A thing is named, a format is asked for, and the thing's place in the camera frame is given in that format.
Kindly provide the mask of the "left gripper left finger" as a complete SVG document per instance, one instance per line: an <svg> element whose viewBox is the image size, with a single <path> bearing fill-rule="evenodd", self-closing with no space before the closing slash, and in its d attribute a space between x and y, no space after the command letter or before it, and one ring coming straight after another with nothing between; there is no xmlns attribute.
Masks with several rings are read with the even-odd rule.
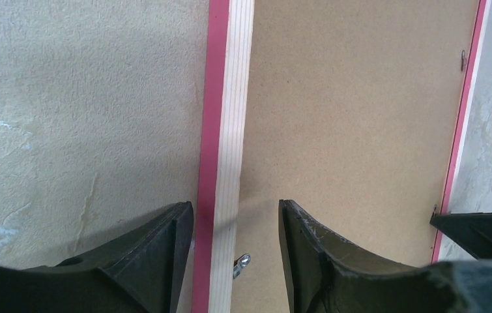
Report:
<svg viewBox="0 0 492 313"><path fill-rule="evenodd" d="M175 312L194 229L190 202L60 264L0 266L0 312Z"/></svg>

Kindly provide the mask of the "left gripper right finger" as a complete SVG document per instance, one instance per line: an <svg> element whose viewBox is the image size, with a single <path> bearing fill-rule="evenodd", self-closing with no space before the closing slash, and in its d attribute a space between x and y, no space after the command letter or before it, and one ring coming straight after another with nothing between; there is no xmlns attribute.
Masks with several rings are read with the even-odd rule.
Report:
<svg viewBox="0 0 492 313"><path fill-rule="evenodd" d="M492 312L492 259L417 268L374 254L279 202L291 312Z"/></svg>

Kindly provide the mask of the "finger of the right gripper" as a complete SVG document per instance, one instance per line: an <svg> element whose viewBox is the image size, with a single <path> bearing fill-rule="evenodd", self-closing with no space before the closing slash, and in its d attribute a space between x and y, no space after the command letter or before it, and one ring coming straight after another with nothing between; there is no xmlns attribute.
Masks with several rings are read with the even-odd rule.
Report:
<svg viewBox="0 0 492 313"><path fill-rule="evenodd" d="M492 259L492 213L433 215L434 228L476 259Z"/></svg>

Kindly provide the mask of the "brown cardboard backing board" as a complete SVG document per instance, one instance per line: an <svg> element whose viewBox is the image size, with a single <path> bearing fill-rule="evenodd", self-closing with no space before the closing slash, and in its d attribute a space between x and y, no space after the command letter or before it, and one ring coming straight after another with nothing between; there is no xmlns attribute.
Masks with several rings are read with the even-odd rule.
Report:
<svg viewBox="0 0 492 313"><path fill-rule="evenodd" d="M287 312L278 202L431 261L477 1L257 1L232 312Z"/></svg>

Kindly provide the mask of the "pink picture frame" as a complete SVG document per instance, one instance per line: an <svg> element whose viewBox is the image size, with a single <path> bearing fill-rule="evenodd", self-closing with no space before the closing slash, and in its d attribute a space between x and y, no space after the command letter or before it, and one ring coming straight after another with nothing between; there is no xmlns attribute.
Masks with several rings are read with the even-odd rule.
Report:
<svg viewBox="0 0 492 313"><path fill-rule="evenodd" d="M252 262L235 252L257 1L211 1L195 244L194 312L232 312L234 281Z"/></svg>

